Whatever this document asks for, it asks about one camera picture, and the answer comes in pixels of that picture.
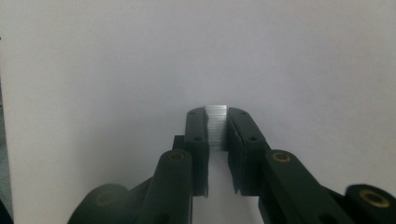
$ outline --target white backdrop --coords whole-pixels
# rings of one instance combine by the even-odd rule
[[[2,1],[0,68],[14,217],[66,223],[93,188],[132,188],[229,105],[338,192],[396,195],[395,1]],[[194,223],[262,223],[224,153]]]

